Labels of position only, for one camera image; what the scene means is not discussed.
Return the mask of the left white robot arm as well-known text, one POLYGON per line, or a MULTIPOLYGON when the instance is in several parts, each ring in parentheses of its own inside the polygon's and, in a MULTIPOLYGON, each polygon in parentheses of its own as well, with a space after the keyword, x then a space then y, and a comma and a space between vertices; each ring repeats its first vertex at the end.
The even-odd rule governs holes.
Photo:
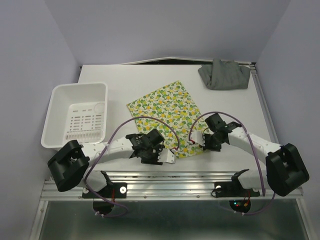
POLYGON ((158 130, 147 134, 128 134, 110 143, 80 144, 67 142, 47 163, 57 190, 67 192, 75 187, 86 188, 106 197, 111 193, 111 181, 99 163, 119 159, 139 158, 143 164, 162 165, 170 155, 158 130))

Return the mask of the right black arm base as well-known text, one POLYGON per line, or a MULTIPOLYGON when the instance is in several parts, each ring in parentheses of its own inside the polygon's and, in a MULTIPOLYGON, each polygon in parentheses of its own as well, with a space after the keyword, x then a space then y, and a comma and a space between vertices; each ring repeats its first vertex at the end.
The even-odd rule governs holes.
POLYGON ((214 198, 233 198, 229 205, 236 213, 247 214, 251 209, 251 197, 259 197, 260 192, 252 188, 245 189, 242 187, 239 176, 249 169, 236 172, 230 181, 218 181, 214 183, 211 196, 214 198))

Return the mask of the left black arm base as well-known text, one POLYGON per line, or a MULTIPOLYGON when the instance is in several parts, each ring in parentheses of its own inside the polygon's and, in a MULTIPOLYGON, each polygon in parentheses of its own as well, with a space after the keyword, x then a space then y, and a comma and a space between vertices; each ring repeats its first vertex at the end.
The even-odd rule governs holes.
POLYGON ((97 171, 96 174, 88 177, 81 197, 93 200, 92 208, 96 216, 116 218, 126 215, 129 209, 116 200, 127 197, 127 183, 112 182, 105 171, 97 171))

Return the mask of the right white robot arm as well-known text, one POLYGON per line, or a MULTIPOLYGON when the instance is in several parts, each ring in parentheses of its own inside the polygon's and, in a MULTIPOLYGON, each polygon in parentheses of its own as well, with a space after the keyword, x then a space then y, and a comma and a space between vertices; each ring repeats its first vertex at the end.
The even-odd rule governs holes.
POLYGON ((218 113, 207 117, 205 123, 212 133, 204 134, 203 149, 219 152, 223 144, 228 144, 251 154, 255 159, 256 169, 243 169, 232 176, 230 189, 233 194, 270 189, 285 197, 309 181, 309 172, 295 145, 265 140, 249 133, 238 120, 226 123, 218 113))

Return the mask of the grey pleated skirt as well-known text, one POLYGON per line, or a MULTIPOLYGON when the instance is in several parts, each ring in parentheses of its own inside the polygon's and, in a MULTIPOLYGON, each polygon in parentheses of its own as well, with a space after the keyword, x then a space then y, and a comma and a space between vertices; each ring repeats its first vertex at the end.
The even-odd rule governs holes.
POLYGON ((204 64, 198 69, 204 85, 213 91, 247 89, 251 70, 230 60, 213 59, 212 64, 204 64))

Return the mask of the yellow floral skirt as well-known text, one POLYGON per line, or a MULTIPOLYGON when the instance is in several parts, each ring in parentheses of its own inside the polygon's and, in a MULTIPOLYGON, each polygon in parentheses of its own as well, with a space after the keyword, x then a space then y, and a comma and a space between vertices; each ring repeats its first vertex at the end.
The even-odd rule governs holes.
POLYGON ((192 124, 201 112, 180 81, 165 85, 127 104, 132 117, 147 116, 165 122, 172 130, 153 119, 135 120, 140 133, 157 129, 164 137, 168 149, 179 147, 175 153, 178 159, 203 154, 203 149, 189 141, 192 124))

